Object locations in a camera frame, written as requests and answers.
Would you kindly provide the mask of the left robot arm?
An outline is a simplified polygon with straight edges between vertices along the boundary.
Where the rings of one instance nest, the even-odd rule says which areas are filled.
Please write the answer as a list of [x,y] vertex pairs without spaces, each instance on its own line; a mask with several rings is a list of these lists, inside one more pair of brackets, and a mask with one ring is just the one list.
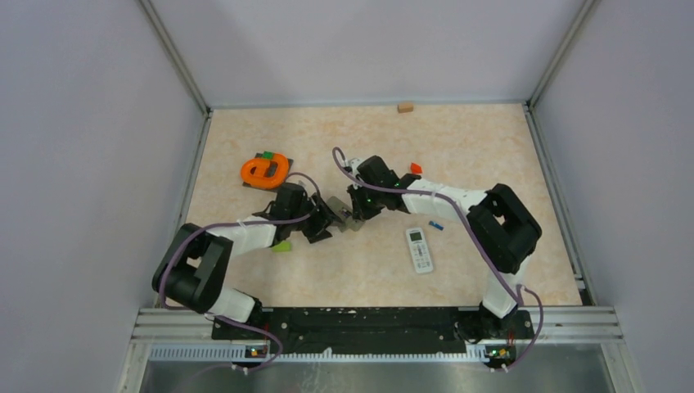
[[160,301],[172,300],[198,314],[231,319],[232,329],[243,338],[259,334],[263,322],[253,296],[224,283],[232,259],[268,249],[293,232],[311,242],[332,235],[329,227],[342,218],[318,192],[309,195],[299,184],[284,183],[264,210],[233,223],[201,227],[184,224],[176,232],[151,280]]

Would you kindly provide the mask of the white remote control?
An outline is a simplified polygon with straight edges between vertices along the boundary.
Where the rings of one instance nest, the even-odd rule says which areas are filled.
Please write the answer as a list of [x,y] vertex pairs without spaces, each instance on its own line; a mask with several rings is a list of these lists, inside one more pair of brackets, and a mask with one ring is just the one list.
[[331,196],[326,203],[332,213],[331,225],[342,233],[348,230],[357,232],[365,224],[364,221],[356,219],[352,209],[338,197]]
[[405,231],[405,237],[415,272],[418,274],[432,273],[434,265],[423,230],[421,228],[409,228]]

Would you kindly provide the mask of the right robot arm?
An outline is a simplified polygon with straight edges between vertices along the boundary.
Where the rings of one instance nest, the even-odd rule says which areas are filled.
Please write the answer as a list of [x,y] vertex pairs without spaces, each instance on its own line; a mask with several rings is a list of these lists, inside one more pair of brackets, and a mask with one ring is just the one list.
[[502,337],[512,328],[511,312],[522,302],[525,263],[542,229],[509,186],[498,183],[480,191],[431,182],[419,174],[398,176],[380,156],[345,160],[340,149],[333,151],[333,159],[351,181],[348,194],[356,220],[370,220],[387,209],[462,224],[490,269],[480,327],[490,337]]

